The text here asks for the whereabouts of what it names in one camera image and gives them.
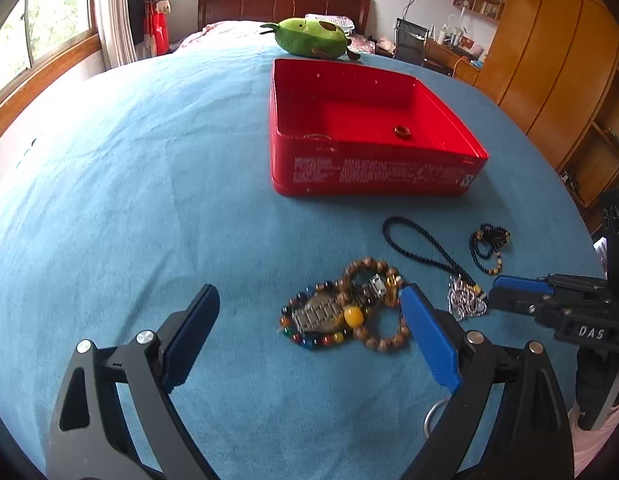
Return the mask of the black bead necklace amber accents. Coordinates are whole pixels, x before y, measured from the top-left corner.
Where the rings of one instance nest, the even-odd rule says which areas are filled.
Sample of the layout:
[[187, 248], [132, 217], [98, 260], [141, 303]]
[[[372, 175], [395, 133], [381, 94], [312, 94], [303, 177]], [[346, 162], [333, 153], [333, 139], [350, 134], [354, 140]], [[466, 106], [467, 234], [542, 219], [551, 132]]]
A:
[[501, 252], [511, 238], [511, 233], [503, 226], [482, 223], [469, 238], [470, 255], [481, 272], [497, 276], [503, 270]]

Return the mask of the wooden wardrobe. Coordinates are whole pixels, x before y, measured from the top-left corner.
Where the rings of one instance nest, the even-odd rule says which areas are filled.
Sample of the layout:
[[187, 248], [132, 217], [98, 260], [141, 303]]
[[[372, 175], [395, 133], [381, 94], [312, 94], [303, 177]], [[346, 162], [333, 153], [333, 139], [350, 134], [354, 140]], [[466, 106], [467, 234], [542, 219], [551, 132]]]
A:
[[497, 29], [482, 67], [455, 78], [492, 99], [561, 177], [589, 232], [619, 186], [619, 24], [603, 0], [453, 0]]

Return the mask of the wooden desk with items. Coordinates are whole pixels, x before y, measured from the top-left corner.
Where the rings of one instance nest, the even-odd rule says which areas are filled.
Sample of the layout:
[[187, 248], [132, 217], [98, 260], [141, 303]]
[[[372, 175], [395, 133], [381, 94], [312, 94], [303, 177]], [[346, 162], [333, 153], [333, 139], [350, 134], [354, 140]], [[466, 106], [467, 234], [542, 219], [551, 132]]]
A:
[[428, 38], [424, 42], [423, 66], [434, 72], [460, 80], [474, 86], [480, 70], [470, 63], [469, 58], [456, 53], [445, 44], [438, 44]]

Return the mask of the red rectangular tin box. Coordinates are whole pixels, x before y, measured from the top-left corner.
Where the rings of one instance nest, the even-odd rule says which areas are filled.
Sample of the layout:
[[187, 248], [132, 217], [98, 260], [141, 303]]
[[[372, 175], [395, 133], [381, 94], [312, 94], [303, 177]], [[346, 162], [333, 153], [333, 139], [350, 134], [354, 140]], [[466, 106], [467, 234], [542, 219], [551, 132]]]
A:
[[310, 58], [272, 63], [269, 153], [286, 196], [459, 196], [489, 158], [419, 78]]

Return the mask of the black chair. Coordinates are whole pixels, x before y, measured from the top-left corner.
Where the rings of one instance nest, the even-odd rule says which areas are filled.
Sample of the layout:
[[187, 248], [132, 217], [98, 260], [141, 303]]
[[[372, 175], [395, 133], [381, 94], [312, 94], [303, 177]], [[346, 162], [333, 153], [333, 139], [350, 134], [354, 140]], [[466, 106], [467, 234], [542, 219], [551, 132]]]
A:
[[398, 61], [422, 66], [425, 55], [425, 41], [427, 41], [429, 30], [403, 18], [396, 20], [394, 30], [394, 58]]

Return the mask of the green avocado plush toy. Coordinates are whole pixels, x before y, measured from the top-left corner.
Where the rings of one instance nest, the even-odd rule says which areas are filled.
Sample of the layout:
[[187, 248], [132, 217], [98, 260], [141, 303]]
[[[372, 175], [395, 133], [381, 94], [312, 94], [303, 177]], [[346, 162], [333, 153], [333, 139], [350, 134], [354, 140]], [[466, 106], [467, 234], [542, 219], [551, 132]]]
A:
[[351, 40], [343, 29], [330, 22], [286, 18], [260, 25], [260, 34], [273, 34], [281, 49], [303, 58], [334, 61], [346, 55], [352, 61], [360, 59], [360, 54], [351, 49]]

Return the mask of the dark wooden headboard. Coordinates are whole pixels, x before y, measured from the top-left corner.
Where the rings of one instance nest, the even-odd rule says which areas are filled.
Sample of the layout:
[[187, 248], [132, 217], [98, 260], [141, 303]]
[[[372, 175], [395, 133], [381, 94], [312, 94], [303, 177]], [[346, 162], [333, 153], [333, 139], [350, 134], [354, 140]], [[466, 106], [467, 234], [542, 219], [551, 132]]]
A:
[[198, 29], [222, 21], [280, 22], [306, 14], [349, 18], [366, 31], [371, 0], [198, 0]]

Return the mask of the wooden framed window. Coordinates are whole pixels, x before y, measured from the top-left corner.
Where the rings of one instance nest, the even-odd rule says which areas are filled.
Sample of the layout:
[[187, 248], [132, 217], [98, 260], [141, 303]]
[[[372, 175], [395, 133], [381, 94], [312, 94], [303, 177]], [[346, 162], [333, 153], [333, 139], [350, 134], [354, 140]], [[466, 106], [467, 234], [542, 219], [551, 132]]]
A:
[[99, 50], [91, 0], [15, 0], [0, 26], [0, 138], [44, 89]]

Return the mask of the red hanging bag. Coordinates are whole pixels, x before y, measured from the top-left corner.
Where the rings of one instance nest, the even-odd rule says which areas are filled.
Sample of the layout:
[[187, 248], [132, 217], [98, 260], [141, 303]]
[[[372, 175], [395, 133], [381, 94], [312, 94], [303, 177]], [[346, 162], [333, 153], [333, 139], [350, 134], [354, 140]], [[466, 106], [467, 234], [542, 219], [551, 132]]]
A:
[[169, 52], [169, 32], [166, 15], [170, 12], [168, 0], [144, 3], [142, 58], [155, 58]]

